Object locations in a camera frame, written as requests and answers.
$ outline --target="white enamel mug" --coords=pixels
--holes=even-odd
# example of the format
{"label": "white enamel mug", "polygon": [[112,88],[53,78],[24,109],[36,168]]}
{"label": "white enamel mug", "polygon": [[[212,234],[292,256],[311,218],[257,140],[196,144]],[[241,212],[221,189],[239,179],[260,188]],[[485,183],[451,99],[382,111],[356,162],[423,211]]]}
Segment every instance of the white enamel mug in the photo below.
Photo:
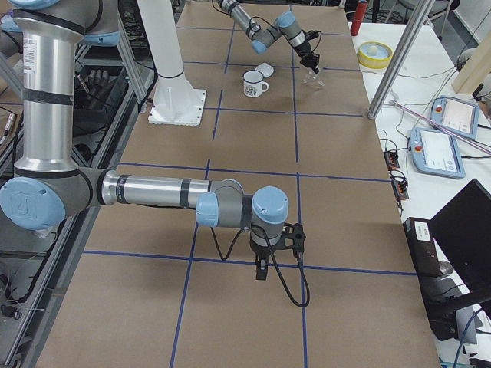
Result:
{"label": "white enamel mug", "polygon": [[264,75],[260,71],[246,71],[242,79],[244,80],[244,94],[247,97],[259,97],[269,89],[269,84],[264,82]]}

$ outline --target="white table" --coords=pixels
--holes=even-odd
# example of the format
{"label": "white table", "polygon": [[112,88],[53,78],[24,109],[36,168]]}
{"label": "white table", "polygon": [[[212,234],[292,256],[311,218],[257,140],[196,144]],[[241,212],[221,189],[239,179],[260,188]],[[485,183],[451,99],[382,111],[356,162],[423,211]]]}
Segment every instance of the white table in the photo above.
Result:
{"label": "white table", "polygon": [[[363,23],[361,30],[357,37],[353,37],[353,43],[356,50],[360,44],[366,41],[379,41],[388,44],[394,51],[397,43],[404,31],[404,25],[381,25]],[[448,57],[447,53],[443,49],[443,46],[438,41],[437,36],[433,32],[430,26],[423,26],[417,40],[414,42],[410,53],[407,56],[404,66],[401,68],[399,75],[407,76],[430,76],[432,74],[438,74],[444,71],[448,71],[452,68],[453,63]],[[371,73],[364,73],[364,84],[367,89],[368,98],[371,100],[377,90],[382,76],[373,74],[373,70],[360,66],[362,71],[370,71]],[[398,100],[401,104],[425,104],[435,97],[435,93],[440,89],[443,82],[453,71],[448,71],[445,74],[438,75],[431,78],[409,78],[399,76],[392,90],[398,95]],[[450,81],[443,87],[438,95],[444,94],[447,96],[456,96],[463,99],[472,98],[469,95],[458,95],[453,92],[451,87],[451,81],[456,77],[455,73]],[[386,102],[393,100],[394,96],[389,96]],[[425,106],[408,106],[410,109],[419,113],[424,113],[429,116],[431,104],[429,107]],[[482,125],[489,125],[484,115],[480,113],[479,123]],[[407,145],[407,139],[396,131],[396,125],[401,122],[399,131],[406,136],[413,129],[417,119],[410,114],[405,113],[401,120],[401,111],[396,107],[384,106],[377,116],[376,124],[377,128],[385,130],[388,138],[393,140],[398,148],[404,148]],[[417,124],[419,127],[428,127],[424,122]],[[380,131],[381,138],[385,137],[384,132]],[[477,140],[484,143],[491,143],[491,130],[478,129]],[[382,147],[385,147],[385,142],[381,141]],[[393,148],[391,143],[387,144],[387,148],[390,150]],[[459,141],[460,153],[466,156],[485,156],[481,152],[467,146],[465,143]],[[418,173],[412,163],[412,159],[407,157],[407,151],[399,151],[399,162],[401,171],[403,171],[409,182],[408,193],[410,199],[403,201],[402,205],[404,211],[401,216],[401,220],[404,221],[408,217],[421,217],[425,219],[431,219],[444,205],[446,205],[471,179],[477,178],[483,186],[491,192],[491,160],[464,160],[464,168],[466,171],[466,177],[464,179],[448,179],[439,176],[431,176]],[[439,258],[444,258],[443,253],[439,252]],[[462,281],[455,275],[452,275],[456,284],[462,284]],[[467,292],[465,286],[460,287],[462,292]],[[484,328],[491,331],[491,326],[484,318],[484,313],[479,314],[480,319],[484,323]],[[478,344],[470,345],[466,347],[467,353],[478,352],[476,358],[483,360],[491,360],[491,336],[478,334]],[[443,361],[453,362],[455,352],[458,347],[456,340],[448,340],[440,342],[435,339],[437,343],[438,353]],[[460,363],[468,364],[469,355],[460,355]]]}

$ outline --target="blue tape line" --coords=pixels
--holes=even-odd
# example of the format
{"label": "blue tape line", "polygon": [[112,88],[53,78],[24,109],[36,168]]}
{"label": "blue tape line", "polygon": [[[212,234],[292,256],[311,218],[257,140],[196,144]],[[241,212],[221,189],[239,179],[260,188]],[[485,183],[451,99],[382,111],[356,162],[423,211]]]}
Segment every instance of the blue tape line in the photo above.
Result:
{"label": "blue tape line", "polygon": [[[204,64],[204,65],[223,65],[225,66],[226,63],[218,63],[215,61],[183,61],[184,64]],[[257,65],[255,64],[239,64],[239,63],[228,63],[230,67],[256,67]],[[296,67],[295,65],[289,66],[289,65],[272,65],[274,68],[283,68],[283,69],[300,69],[300,67]],[[350,69],[350,68],[344,68],[344,67],[323,67],[322,70],[325,71],[360,71],[360,69]]]}
{"label": "blue tape line", "polygon": [[198,170],[205,171],[204,167],[193,166],[174,166],[174,165],[157,165],[156,163],[118,163],[119,166],[142,166],[142,167],[156,167],[159,169],[183,169],[183,170]]}
{"label": "blue tape line", "polygon": [[216,128],[218,126],[218,118],[220,116],[220,107],[222,106],[222,97],[223,97],[223,90],[220,90],[220,98],[218,100],[218,109],[216,109],[215,126],[213,127],[213,135],[212,135],[213,139],[215,139],[215,137],[216,137]]}
{"label": "blue tape line", "polygon": [[188,260],[187,270],[186,270],[186,280],[184,281],[183,296],[181,297],[181,305],[179,308],[179,316],[177,318],[176,333],[174,334],[174,343],[172,346],[172,354],[170,356],[169,368],[174,367],[174,361],[176,360],[177,342],[179,341],[181,323],[183,321],[184,304],[186,302],[186,294],[187,294],[187,289],[189,286],[189,277],[191,275],[191,266],[193,265],[193,255],[194,255],[194,248],[196,246],[196,234],[197,233],[198,233],[198,224],[196,224],[196,226],[194,227],[193,244],[191,245],[191,252],[189,253],[189,260]]}
{"label": "blue tape line", "polygon": [[[300,174],[297,172],[297,209],[298,223],[302,223],[302,197],[300,194]],[[300,289],[302,291],[302,303],[305,303],[305,286],[300,277]],[[307,314],[305,307],[302,308],[302,336],[304,341],[304,368],[308,368],[308,340],[307,340]]]}
{"label": "blue tape line", "polygon": [[[152,254],[143,254],[143,253],[126,253],[121,251],[89,251],[85,250],[84,254],[90,255],[112,255],[117,257],[135,257],[135,258],[162,258],[162,259],[170,259],[172,261],[190,261],[191,259],[196,262],[205,262],[205,263],[223,263],[223,264],[231,264],[231,265],[247,265],[247,266],[255,266],[255,262],[249,261],[233,261],[226,260],[221,261],[215,258],[194,258],[194,257],[180,257],[173,255],[152,255]],[[280,263],[279,267],[282,268],[298,268],[296,264],[286,264]],[[334,272],[349,272],[352,274],[386,274],[392,276],[417,276],[416,272],[404,272],[404,271],[384,271],[384,270],[368,270],[364,268],[339,268],[339,267],[324,267],[324,266],[309,266],[304,265],[304,269],[306,270],[314,270],[314,271],[334,271]]]}
{"label": "blue tape line", "polygon": [[236,23],[233,22],[233,27],[232,27],[232,32],[230,35],[230,42],[229,42],[229,51],[227,52],[227,60],[225,62],[225,71],[223,72],[224,74],[227,74],[227,70],[229,69],[229,60],[230,60],[230,53],[232,52],[232,43],[233,43],[233,35],[234,35],[234,29],[236,29]]}
{"label": "blue tape line", "polygon": [[178,255],[152,255],[149,253],[129,253],[125,251],[94,251],[94,250],[84,250],[86,255],[118,255],[120,257],[136,257],[136,258],[159,258],[159,259],[170,259],[172,261],[188,261],[189,257],[183,257]]}
{"label": "blue tape line", "polygon": [[[302,303],[305,303],[305,286],[300,277],[302,285]],[[307,340],[307,313],[305,307],[302,308],[302,337],[304,341],[304,368],[308,368],[308,340]]]}
{"label": "blue tape line", "polygon": [[252,170],[234,170],[234,169],[211,169],[213,172],[218,173],[239,173],[239,174],[258,174],[258,175],[271,175],[271,176],[296,176],[295,174],[289,174],[286,172],[267,172],[267,171],[252,171]]}
{"label": "blue tape line", "polygon": [[[122,166],[143,166],[143,167],[156,167],[161,169],[188,169],[206,171],[203,167],[192,166],[171,166],[171,165],[157,165],[152,163],[119,163]],[[268,171],[254,171],[254,170],[238,170],[238,169],[209,169],[212,173],[238,173],[238,174],[257,174],[257,175],[271,175],[271,176],[290,176],[311,179],[333,179],[333,180],[353,180],[359,182],[390,182],[390,179],[371,179],[371,178],[354,178],[350,176],[330,176],[330,175],[316,175],[316,174],[295,174],[290,172],[268,172]]]}
{"label": "blue tape line", "polygon": [[242,113],[286,113],[288,115],[294,114],[293,111],[288,112],[288,111],[273,111],[273,110],[247,110],[247,109],[231,109],[228,107],[223,107],[222,110],[223,111],[239,111]]}
{"label": "blue tape line", "polygon": [[[292,49],[292,66],[295,64],[293,49]],[[293,86],[293,120],[294,120],[294,132],[295,132],[295,161],[299,162],[299,152],[298,152],[298,129],[297,129],[297,97],[295,93],[295,68],[292,68],[292,86]]]}
{"label": "blue tape line", "polygon": [[352,178],[350,176],[330,176],[330,175],[310,175],[300,174],[302,178],[319,178],[319,179],[335,179],[335,180],[354,180],[360,182],[390,182],[390,179],[370,179],[370,178]]}

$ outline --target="table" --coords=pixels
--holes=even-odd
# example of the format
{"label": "table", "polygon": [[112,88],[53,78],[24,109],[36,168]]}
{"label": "table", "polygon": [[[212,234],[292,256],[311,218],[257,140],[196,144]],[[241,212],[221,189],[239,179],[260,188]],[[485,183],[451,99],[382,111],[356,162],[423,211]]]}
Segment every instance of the table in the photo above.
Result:
{"label": "table", "polygon": [[[365,41],[381,41],[388,44],[395,50],[397,43],[404,31],[404,25],[373,25],[363,24],[360,33],[353,38],[353,43],[356,49]],[[411,48],[407,56],[404,66],[400,70],[400,74],[408,76],[430,76],[432,74],[443,73],[431,78],[409,78],[399,76],[393,86],[393,91],[398,95],[399,101],[402,104],[425,104],[435,98],[436,91],[439,90],[446,77],[450,77],[453,73],[453,63],[443,49],[443,46],[438,41],[437,36],[430,26],[423,26],[414,46]],[[361,67],[364,73],[364,83],[369,98],[373,97],[381,80],[381,75],[373,74],[373,71]],[[456,73],[452,75],[441,90],[440,94],[448,96],[458,96],[459,98],[472,98],[467,95],[457,95],[453,92],[451,81],[455,78]],[[389,96],[386,101],[394,99],[394,96]],[[409,108],[420,112],[428,113],[426,105],[408,106]],[[399,130],[403,134],[408,134],[414,127],[416,119],[405,114],[401,120],[401,112],[395,107],[384,107],[377,116],[377,128],[387,132],[388,137],[393,140],[399,148],[404,148],[407,140],[398,133],[395,129],[396,125],[401,122]],[[489,122],[484,115],[479,112],[479,123],[489,126]],[[421,127],[426,127],[424,123],[420,123]],[[385,135],[379,131],[379,136],[384,138]],[[491,143],[491,131],[479,128],[477,140],[485,143]],[[459,142],[461,154],[469,156],[482,156],[479,151],[476,151],[465,144]],[[400,151],[399,161],[402,170],[407,174],[409,180],[409,197],[408,201],[403,201],[404,211],[401,219],[405,221],[408,217],[420,217],[431,219],[445,204],[447,204],[471,179],[477,178],[488,191],[491,191],[491,166],[485,161],[464,160],[466,177],[464,179],[448,179],[438,176],[430,176],[418,173],[411,161],[411,158],[406,160],[406,152]],[[438,248],[439,259],[445,259],[443,252]],[[455,277],[456,284],[462,284],[457,275]],[[468,292],[465,286],[460,287],[463,293]],[[488,329],[491,326],[487,321],[483,321],[484,326]],[[443,343],[437,342],[439,355],[453,362],[457,343],[454,340],[448,340]],[[486,335],[478,335],[477,347],[469,347],[467,351],[470,353],[477,349],[480,359],[491,360],[491,338]]]}
{"label": "table", "polygon": [[[274,19],[285,6],[247,5]],[[259,57],[210,3],[178,25],[187,78],[208,97],[199,128],[151,126],[142,115],[118,171],[239,180],[288,194],[307,233],[311,305],[299,309],[274,272],[254,280],[247,237],[217,260],[194,214],[142,206],[101,209],[38,367],[439,366],[400,226],[344,11],[294,7],[321,29],[323,90],[281,40]],[[244,71],[275,67],[260,99]],[[233,232],[219,230],[222,244]],[[279,254],[296,297],[298,273]]]}

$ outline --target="cardboard sheet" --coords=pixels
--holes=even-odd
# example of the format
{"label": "cardboard sheet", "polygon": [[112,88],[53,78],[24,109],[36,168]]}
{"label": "cardboard sheet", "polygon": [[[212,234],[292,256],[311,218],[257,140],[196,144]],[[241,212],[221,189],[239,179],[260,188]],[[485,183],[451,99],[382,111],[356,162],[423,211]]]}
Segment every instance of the cardboard sheet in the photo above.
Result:
{"label": "cardboard sheet", "polygon": [[[288,10],[246,8],[271,21]],[[324,90],[302,83],[285,40],[259,57],[209,2],[188,2],[178,34],[187,78],[208,90],[201,126],[140,116],[117,169],[282,188],[307,234],[311,305],[291,304],[273,268],[254,279],[248,235],[221,262],[192,212],[115,205],[101,209],[38,368],[439,366],[344,14],[293,11],[325,33]],[[263,61],[270,90],[248,99],[242,73]],[[225,251],[235,231],[217,232]],[[278,261],[301,300],[291,253]]]}

